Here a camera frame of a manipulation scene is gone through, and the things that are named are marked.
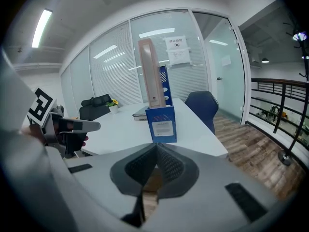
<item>glass wall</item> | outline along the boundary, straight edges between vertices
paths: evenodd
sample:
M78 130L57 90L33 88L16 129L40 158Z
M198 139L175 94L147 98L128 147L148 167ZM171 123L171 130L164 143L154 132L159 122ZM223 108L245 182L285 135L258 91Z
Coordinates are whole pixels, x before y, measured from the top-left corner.
M73 90L71 85L70 66L68 66L60 77L61 88L63 93L64 103L69 117L78 117L79 113L76 109Z
M70 70L74 100L79 111L82 101L94 97L89 70L88 46L72 61Z
M113 28L90 44L90 69L96 97L109 94L120 106L141 102L134 68L129 23Z
M187 11L169 11L150 14L131 20L132 40L143 101L147 93L140 63L138 42L150 38L158 56L159 63L166 65L173 98L185 100L190 92L208 90L205 57L196 27ZM190 48L191 63L169 64L165 37L186 36Z
M61 76L70 116L78 115L81 102L92 96L109 94L120 106L147 102L138 42L150 38L160 65L167 66L172 97L183 101L193 91L209 89L205 47L211 79L220 79L215 84L211 82L212 93L220 109L240 122L245 95L244 71L235 34L225 18L193 14L195 18L187 10L148 14L97 37ZM188 62L171 65L165 41L168 37L185 37Z
M245 77L239 45L226 18L194 13L203 35L211 67L212 93L219 109L241 122L245 101Z

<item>white pot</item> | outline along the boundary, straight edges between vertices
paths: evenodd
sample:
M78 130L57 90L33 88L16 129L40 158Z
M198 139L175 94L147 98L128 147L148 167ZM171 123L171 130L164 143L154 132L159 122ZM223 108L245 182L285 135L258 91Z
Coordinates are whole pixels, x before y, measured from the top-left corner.
M118 112L118 105L116 106L109 106L110 111L112 114L116 114Z

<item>black office chair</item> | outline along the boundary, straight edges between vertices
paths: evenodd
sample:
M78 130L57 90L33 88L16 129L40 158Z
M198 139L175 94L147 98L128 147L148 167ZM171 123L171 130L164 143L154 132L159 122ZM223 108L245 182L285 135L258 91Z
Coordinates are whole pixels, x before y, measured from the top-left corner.
M83 120L91 120L92 99L82 101L82 107L79 109L79 116Z
M112 102L108 94L92 99L92 108L90 114L91 121L110 112L110 109L106 106L106 102Z
M82 107L79 109L80 118L93 121L109 113L110 109L105 106L106 102L112 102L109 94L82 101Z

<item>fluorescent light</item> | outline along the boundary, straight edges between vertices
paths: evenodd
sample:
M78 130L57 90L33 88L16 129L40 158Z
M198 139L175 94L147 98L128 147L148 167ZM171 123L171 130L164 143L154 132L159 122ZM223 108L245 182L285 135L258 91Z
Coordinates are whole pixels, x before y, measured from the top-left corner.
M115 69L115 68L117 68L117 67L122 67L122 66L124 66L124 65L125 65L124 63L122 63L122 64L116 63L116 64L113 64L113 65L111 65L111 66L107 66L107 67L103 68L103 70L109 71L109 70L111 70L111 69Z
M307 35L305 34L305 32L298 33L293 36L293 40L295 41L304 41L305 39L307 39Z
M152 36L152 35L157 35L157 34L162 34L162 33L173 33L173 32L175 32L175 28L159 29L159 30L150 31L150 32L147 32L147 33L141 33L141 34L139 34L139 37L145 38L145 37Z
M169 60L163 60L163 61L159 61L159 63L164 63L164 62L169 62ZM137 69L137 68L140 68L141 67L141 65L140 66L136 66L136 67L133 67L133 68L130 68L130 69L128 69L128 71L131 71L131 70L133 70L133 69Z
M113 44L112 46L110 46L109 48L105 49L104 51L101 51L98 55L95 55L93 58L97 59L97 58L103 56L105 53L108 53L108 52L112 51L116 47L117 46Z
M221 41L210 40L209 42L211 42L211 43L216 43L216 44L221 44L221 45L227 45L227 43L223 43L223 42L221 42Z
M112 60L112 59L114 59L114 58L116 58L116 57L119 57L119 56L121 56L121 55L123 55L123 54L124 54L124 52L119 53L119 54L115 55L114 57L111 57L111 58L105 60L104 63L106 63L106 62L108 62L108 61L110 61L110 60Z
M34 37L33 37L33 42L32 42L32 47L33 48L38 48L39 47L39 43L44 31L44 28L46 26L46 23L49 19L49 17L51 16L52 12L49 10L43 10L43 13L39 19L37 28L35 29L35 33L34 33Z

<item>potted plants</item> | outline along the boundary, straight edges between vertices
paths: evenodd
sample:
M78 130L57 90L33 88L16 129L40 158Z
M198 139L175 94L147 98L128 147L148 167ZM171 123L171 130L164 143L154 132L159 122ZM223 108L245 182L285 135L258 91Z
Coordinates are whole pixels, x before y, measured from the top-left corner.
M112 102L107 102L106 106L109 107L112 114L116 114L118 112L118 101L115 99L112 99Z

